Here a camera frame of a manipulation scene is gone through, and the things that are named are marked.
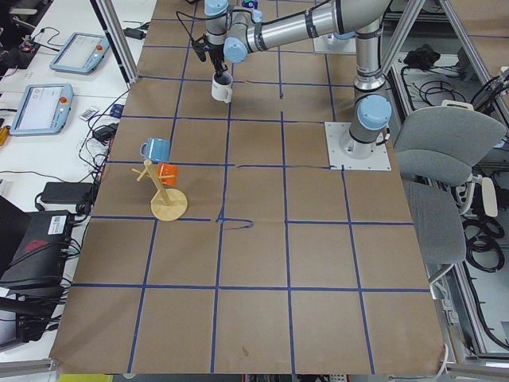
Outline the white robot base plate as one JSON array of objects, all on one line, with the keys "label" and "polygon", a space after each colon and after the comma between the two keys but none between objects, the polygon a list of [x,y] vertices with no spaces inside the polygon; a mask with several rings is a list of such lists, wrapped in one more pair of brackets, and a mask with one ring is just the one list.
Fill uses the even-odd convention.
[{"label": "white robot base plate", "polygon": [[387,145],[380,133],[371,143],[359,143],[350,135],[350,123],[326,122],[329,167],[332,170],[391,171]]}]

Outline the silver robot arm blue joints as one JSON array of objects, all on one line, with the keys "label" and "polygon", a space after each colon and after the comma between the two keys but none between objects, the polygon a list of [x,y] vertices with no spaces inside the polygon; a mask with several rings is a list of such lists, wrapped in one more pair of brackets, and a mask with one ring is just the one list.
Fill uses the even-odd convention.
[{"label": "silver robot arm blue joints", "polygon": [[387,128],[392,109],[380,91],[385,84],[380,58],[383,16],[388,1],[323,1],[311,8],[266,21],[262,11],[228,1],[206,1],[206,32],[223,44],[224,63],[240,64],[251,53],[299,41],[313,42],[315,53],[338,53],[353,46],[356,55],[355,115],[350,135],[374,142]]}]

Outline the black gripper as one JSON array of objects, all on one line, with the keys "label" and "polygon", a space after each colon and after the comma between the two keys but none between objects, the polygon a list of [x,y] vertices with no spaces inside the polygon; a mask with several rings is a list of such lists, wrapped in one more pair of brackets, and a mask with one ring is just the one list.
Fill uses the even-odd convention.
[{"label": "black gripper", "polygon": [[201,62],[205,62],[207,57],[210,58],[215,70],[213,76],[215,80],[218,80],[227,71],[223,58],[223,44],[215,44],[207,34],[203,34],[192,41],[192,48]]}]

